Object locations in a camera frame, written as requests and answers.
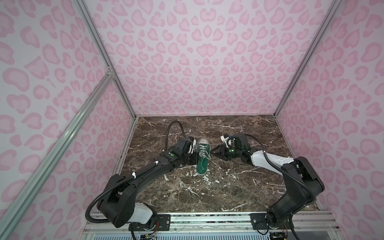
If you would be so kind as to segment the white shoelace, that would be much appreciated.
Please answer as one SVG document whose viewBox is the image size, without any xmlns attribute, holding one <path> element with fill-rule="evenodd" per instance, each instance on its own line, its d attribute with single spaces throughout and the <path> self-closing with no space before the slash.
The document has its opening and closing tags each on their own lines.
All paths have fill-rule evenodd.
<svg viewBox="0 0 384 240">
<path fill-rule="evenodd" d="M 204 160 L 210 160 L 211 159 L 211 147 L 209 145 L 198 145 L 198 160 L 204 161 Z"/>
</svg>

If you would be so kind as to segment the green canvas sneaker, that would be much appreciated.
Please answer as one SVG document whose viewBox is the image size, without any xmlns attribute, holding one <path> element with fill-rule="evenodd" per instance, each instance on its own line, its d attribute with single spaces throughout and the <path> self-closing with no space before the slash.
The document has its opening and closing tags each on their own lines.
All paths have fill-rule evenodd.
<svg viewBox="0 0 384 240">
<path fill-rule="evenodd" d="M 211 159 L 211 145 L 206 138 L 199 139 L 197 143 L 197 173 L 204 175 L 208 170 L 208 163 Z"/>
</svg>

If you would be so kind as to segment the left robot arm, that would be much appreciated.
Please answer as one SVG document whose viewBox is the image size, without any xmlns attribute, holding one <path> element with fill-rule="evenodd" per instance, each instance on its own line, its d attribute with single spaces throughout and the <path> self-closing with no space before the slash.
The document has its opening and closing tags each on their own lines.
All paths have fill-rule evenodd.
<svg viewBox="0 0 384 240">
<path fill-rule="evenodd" d="M 141 224 L 152 229 L 157 222 L 157 211 L 147 204 L 136 202 L 137 195 L 157 178 L 187 163 L 194 146 L 172 146 L 154 158 L 154 162 L 143 167 L 138 173 L 125 178 L 113 175 L 104 191 L 97 196 L 86 211 L 90 223 L 112 223 L 120 228 L 126 223 Z"/>
</svg>

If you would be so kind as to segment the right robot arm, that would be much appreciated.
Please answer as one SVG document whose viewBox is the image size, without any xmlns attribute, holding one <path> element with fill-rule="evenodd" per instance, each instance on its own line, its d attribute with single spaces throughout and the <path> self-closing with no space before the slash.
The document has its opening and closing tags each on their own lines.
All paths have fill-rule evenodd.
<svg viewBox="0 0 384 240">
<path fill-rule="evenodd" d="M 264 224 L 277 229 L 304 207 L 313 204 L 317 196 L 325 190 L 325 185 L 304 157 L 285 158 L 269 154 L 261 147 L 249 145 L 239 147 L 221 144 L 211 150 L 211 155 L 231 161 L 239 158 L 243 163 L 264 168 L 283 176 L 286 192 L 273 205 L 267 208 Z"/>
</svg>

